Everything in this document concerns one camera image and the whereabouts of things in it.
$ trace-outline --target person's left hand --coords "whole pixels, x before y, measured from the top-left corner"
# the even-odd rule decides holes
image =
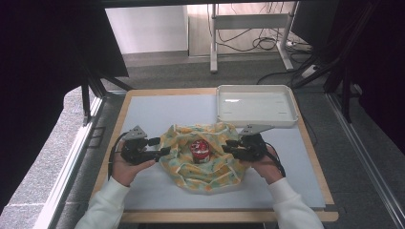
[[[117,146],[117,152],[122,150],[124,141],[121,140]],[[135,176],[140,171],[147,169],[155,164],[155,160],[145,161],[139,165],[132,165],[126,162],[121,153],[115,153],[113,162],[113,178],[120,184],[129,187],[132,181],[134,181]]]

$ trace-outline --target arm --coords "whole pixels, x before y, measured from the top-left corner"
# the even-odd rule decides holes
[[[274,198],[274,212],[281,229],[324,228],[318,216],[302,200],[301,195],[289,186],[285,178],[268,185]]]
[[[267,150],[277,156],[271,147],[267,147]],[[289,186],[287,179],[281,175],[268,156],[255,162],[243,161],[242,164],[251,166],[266,180],[274,199],[273,208],[281,229],[324,228],[318,216],[304,203],[301,195]]]
[[[118,152],[122,146],[123,141],[117,146]],[[154,164],[155,160],[150,160],[132,166],[121,157],[120,153],[116,153],[110,180],[90,200],[89,209],[75,228],[117,228],[131,182],[137,173]]]

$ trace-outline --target white sleeve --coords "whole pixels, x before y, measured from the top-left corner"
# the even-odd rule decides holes
[[[282,178],[268,185],[275,201],[273,208],[280,229],[316,229],[324,228],[321,220],[302,200],[301,195]]]
[[[124,210],[123,201],[128,192],[128,187],[111,177],[90,200],[89,209],[75,228],[117,228]]]

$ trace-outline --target metal bar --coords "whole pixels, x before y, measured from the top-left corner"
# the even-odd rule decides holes
[[[351,116],[349,112],[351,102],[351,79],[349,67],[343,70],[343,81],[342,81],[342,115],[346,118],[349,123],[352,123]]]
[[[121,89],[125,91],[131,91],[134,90],[133,87],[129,86],[128,84],[123,83],[122,81],[119,81],[118,79],[108,76],[106,74],[102,75],[103,78],[107,79],[108,81],[114,83],[115,85],[119,86]]]
[[[369,152],[367,151],[354,127],[351,125],[351,123],[347,122],[345,117],[339,112],[341,108],[338,99],[336,96],[332,96],[330,94],[326,94],[326,97],[331,104],[340,124],[342,125],[343,130],[348,136],[355,152],[357,153],[360,162],[363,164],[364,169],[369,175],[375,190],[380,195],[388,213],[393,219],[396,228],[405,228],[405,215],[400,203],[394,196],[393,191],[386,183],[384,177],[379,173],[373,159],[370,157]]]
[[[86,126],[92,119],[90,115],[89,84],[87,82],[81,85],[81,98],[83,101],[83,126]]]
[[[288,20],[287,13],[280,14],[244,14],[216,16],[216,30],[284,28]]]
[[[277,42],[277,49],[281,55],[281,58],[286,66],[287,71],[291,71],[294,69],[292,66],[291,61],[286,52],[286,43],[288,39],[289,31],[291,30],[292,21],[294,20],[295,11],[297,10],[298,2],[294,2],[291,11],[288,13],[287,23],[284,25],[284,34],[280,42]]]
[[[365,9],[360,16],[360,19],[355,24],[355,27],[352,30],[352,33],[351,33],[347,43],[345,44],[345,47],[343,48],[342,52],[339,53],[339,58],[340,58],[340,62],[341,62],[340,64],[342,66],[344,66],[346,64],[349,54],[352,51],[352,47],[354,46],[355,42],[358,40],[358,37],[360,36],[361,32],[364,30],[364,27],[369,22],[370,17],[372,16],[377,5],[378,5],[378,0],[377,0],[377,2],[374,2],[374,3],[371,3],[370,1],[367,2]],[[334,76],[330,75],[324,84],[325,92],[327,92],[327,93],[334,92],[337,89],[337,87],[339,86],[342,79],[343,79],[343,77],[341,77],[341,75],[338,75],[338,74],[335,74]]]
[[[101,98],[107,94],[107,90],[105,89],[104,85],[102,84],[101,80],[98,77],[91,75],[90,77],[88,77],[88,80],[89,86],[92,89],[95,96]]]
[[[212,13],[211,13],[211,54],[210,54],[210,71],[211,73],[216,73],[218,71],[218,53],[217,53],[217,25],[216,25],[216,12],[215,4],[212,4]]]
[[[314,79],[317,79],[320,76],[322,76],[328,72],[331,72],[332,70],[335,70],[335,71],[333,71],[333,73],[340,73],[338,71],[339,62],[340,62],[339,58],[334,59],[327,66],[323,67],[320,70],[317,70],[315,73],[311,74],[307,78],[304,78],[301,81],[299,81],[298,83],[296,83],[295,85],[293,85],[292,88],[293,89],[301,88],[301,87],[307,85],[308,83],[312,82]]]
[[[288,34],[289,34],[289,31],[291,30],[292,21],[294,20],[295,11],[297,10],[297,5],[298,5],[298,2],[294,2],[294,5],[292,5],[291,11],[288,13],[288,17],[286,18],[287,23],[285,21],[286,24],[283,26],[283,28],[285,28],[285,29],[284,29],[283,38],[281,39],[280,46],[279,46],[280,49],[282,49],[282,50],[286,49]]]
[[[102,101],[103,100],[101,98],[96,98],[94,100],[92,104],[91,115],[97,115]],[[36,220],[33,228],[44,229],[50,227],[56,209],[69,182],[69,178],[71,177],[73,169],[75,168],[80,152],[83,150],[83,147],[85,145],[84,143],[86,142],[86,139],[94,125],[94,120],[92,120],[89,122],[89,124],[79,129],[75,138],[75,142],[72,145],[70,152],[68,153],[65,163],[62,166],[62,169],[56,179],[56,182],[53,185],[50,195],[48,196],[48,199],[45,202],[44,207],[42,208],[42,211],[39,214],[39,217]]]

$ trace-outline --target white wall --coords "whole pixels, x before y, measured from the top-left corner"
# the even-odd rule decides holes
[[[106,9],[122,54],[186,51],[187,7]]]

